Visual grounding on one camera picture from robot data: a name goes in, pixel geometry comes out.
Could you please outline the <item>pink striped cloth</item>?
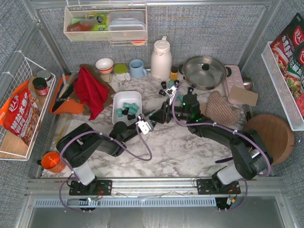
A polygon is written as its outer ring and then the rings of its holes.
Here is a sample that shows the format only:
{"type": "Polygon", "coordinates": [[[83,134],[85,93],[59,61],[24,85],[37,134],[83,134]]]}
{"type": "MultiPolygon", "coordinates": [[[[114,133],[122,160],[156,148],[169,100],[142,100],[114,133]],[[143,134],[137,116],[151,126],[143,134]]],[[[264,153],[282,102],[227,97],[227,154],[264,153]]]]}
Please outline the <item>pink striped cloth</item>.
{"type": "Polygon", "coordinates": [[[237,111],[228,105],[218,91],[209,96],[206,116],[223,126],[233,125],[239,120],[237,111]]]}

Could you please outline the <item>white storage basket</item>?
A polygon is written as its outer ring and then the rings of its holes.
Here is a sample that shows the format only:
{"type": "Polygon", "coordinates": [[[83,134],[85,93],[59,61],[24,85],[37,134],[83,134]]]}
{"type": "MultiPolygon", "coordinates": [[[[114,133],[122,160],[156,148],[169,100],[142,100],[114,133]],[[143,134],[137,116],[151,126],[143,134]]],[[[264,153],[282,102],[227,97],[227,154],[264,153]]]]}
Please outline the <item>white storage basket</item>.
{"type": "Polygon", "coordinates": [[[136,91],[122,91],[114,96],[112,123],[133,124],[142,113],[142,96],[136,91]]]}

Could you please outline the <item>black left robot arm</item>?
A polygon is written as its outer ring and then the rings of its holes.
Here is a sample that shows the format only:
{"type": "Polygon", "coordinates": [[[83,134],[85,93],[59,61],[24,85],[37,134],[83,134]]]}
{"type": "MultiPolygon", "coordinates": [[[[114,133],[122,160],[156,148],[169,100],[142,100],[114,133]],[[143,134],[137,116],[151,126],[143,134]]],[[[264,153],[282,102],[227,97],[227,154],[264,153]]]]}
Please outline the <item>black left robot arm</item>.
{"type": "Polygon", "coordinates": [[[109,135],[95,131],[83,123],[56,144],[60,159],[69,167],[78,183],[89,186],[97,180],[87,162],[90,156],[96,150],[113,157],[121,155],[126,149],[127,141],[154,129],[156,124],[148,120],[151,114],[152,112],[140,114],[136,122],[129,126],[124,122],[117,122],[109,135]]]}

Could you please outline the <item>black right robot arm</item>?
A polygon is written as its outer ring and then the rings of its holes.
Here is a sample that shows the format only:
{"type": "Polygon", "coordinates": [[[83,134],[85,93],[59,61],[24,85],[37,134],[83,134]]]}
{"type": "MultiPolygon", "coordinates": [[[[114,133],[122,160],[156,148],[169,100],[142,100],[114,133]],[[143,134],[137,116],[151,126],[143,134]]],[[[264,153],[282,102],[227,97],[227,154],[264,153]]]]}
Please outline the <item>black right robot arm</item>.
{"type": "Polygon", "coordinates": [[[173,100],[167,99],[152,119],[161,124],[175,119],[192,134],[214,140],[231,150],[233,164],[211,177],[209,188],[215,193],[228,190],[239,179],[251,180],[263,171],[270,174],[273,158],[258,132],[253,129],[238,131],[216,123],[201,113],[196,95],[185,95],[182,106],[174,106],[173,100]]]}

